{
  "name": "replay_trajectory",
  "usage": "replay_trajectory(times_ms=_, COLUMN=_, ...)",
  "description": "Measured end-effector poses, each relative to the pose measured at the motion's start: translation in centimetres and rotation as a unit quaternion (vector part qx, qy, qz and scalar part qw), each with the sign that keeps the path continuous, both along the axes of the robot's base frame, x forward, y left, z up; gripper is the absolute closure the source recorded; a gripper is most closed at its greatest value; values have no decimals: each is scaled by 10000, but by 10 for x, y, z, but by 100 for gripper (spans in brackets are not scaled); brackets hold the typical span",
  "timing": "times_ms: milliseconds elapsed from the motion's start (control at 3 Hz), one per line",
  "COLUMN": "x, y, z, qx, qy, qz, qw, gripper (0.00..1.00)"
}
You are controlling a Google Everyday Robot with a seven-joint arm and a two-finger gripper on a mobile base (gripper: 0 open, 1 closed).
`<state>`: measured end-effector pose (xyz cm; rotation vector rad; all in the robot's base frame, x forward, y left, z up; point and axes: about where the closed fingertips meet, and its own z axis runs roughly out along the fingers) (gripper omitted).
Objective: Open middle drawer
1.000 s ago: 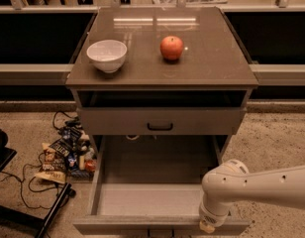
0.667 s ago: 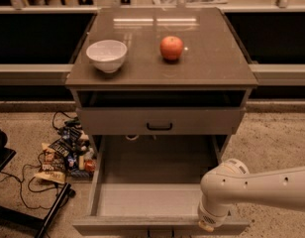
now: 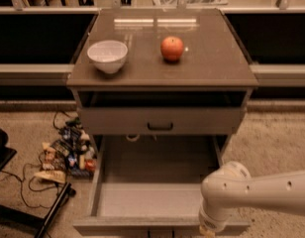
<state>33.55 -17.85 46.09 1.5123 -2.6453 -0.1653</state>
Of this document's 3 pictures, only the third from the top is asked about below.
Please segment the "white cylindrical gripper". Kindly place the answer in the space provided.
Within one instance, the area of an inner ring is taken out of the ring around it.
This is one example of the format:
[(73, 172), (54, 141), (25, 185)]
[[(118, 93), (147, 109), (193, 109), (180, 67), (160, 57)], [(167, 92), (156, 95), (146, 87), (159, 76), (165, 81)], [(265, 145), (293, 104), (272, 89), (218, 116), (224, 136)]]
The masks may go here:
[(199, 232), (204, 238), (215, 238), (214, 232), (223, 231), (233, 216), (231, 209), (199, 209)]

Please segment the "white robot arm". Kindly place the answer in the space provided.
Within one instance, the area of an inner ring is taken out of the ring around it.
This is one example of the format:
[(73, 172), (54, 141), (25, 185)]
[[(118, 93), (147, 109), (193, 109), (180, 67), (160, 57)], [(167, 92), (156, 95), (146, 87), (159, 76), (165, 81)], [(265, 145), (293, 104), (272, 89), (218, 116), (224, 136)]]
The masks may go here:
[(234, 208), (251, 207), (305, 216), (305, 170), (253, 178), (238, 162), (228, 162), (201, 182), (200, 226), (225, 229)]

